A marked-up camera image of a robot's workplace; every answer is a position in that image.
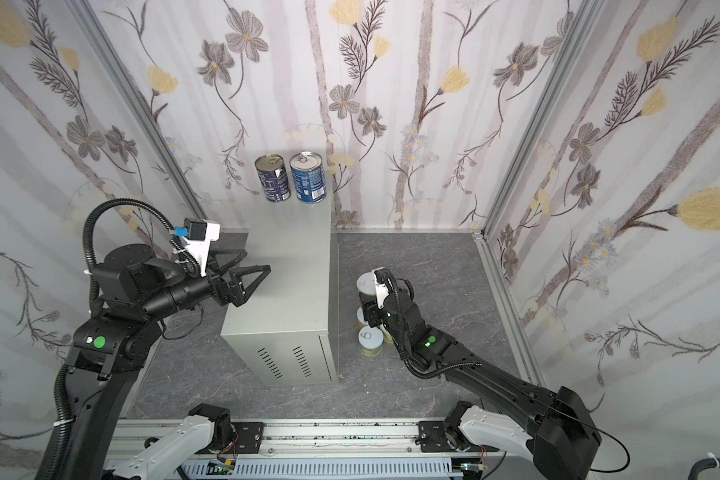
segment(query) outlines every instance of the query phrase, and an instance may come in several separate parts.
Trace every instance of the wall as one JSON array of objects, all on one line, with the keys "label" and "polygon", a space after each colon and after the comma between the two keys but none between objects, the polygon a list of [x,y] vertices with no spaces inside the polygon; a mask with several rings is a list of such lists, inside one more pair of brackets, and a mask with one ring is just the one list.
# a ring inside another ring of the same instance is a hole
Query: wall
[{"label": "wall", "polygon": [[[88,317],[88,212],[130,196],[176,223],[190,214],[127,111],[62,2],[0,2],[0,478],[31,475],[56,419],[53,381]],[[94,246],[101,258],[152,237],[168,250],[124,207]]]},{"label": "wall", "polygon": [[720,2],[605,4],[489,239],[620,478],[720,456]]},{"label": "wall", "polygon": [[92,0],[204,209],[326,157],[341,228],[478,228],[577,1]]}]

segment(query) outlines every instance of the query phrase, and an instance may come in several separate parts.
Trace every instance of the robotic arm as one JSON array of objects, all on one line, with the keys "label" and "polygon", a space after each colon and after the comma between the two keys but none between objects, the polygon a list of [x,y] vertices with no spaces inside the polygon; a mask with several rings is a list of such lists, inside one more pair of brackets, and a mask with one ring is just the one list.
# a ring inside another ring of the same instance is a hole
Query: robotic arm
[{"label": "robotic arm", "polygon": [[426,325],[413,286],[397,284],[387,268],[373,271],[376,297],[361,294],[370,326],[383,324],[401,360],[415,376],[445,379],[485,398],[507,417],[460,402],[444,422],[454,450],[471,444],[504,449],[532,461],[550,480],[583,480],[602,437],[581,398],[566,387],[552,392],[482,360],[455,338]]},{"label": "robotic arm", "polygon": [[[108,209],[121,205],[146,210],[162,222],[172,234],[170,241],[173,253],[180,258],[178,264],[156,258],[153,249],[144,244],[121,246],[109,252],[104,262],[96,262],[96,220]],[[83,231],[86,272],[91,275],[91,317],[75,332],[56,377],[58,421],[36,479],[102,478],[117,417],[139,370],[144,368],[150,348],[163,334],[159,322],[174,312],[192,310],[207,298],[220,305],[240,306],[269,274],[269,265],[235,267],[246,252],[210,249],[210,242],[218,238],[218,224],[186,219],[183,228],[174,229],[158,210],[138,200],[109,200],[91,212]],[[234,257],[221,264],[217,258],[220,255]],[[166,273],[173,276],[166,278]],[[249,274],[259,275],[245,286],[242,278]],[[198,438],[205,435],[199,439],[202,446],[208,446],[209,439],[214,438],[217,447],[223,447],[231,435],[223,431],[230,427],[229,412],[208,413],[206,408],[196,416],[206,419],[192,430]]]}]

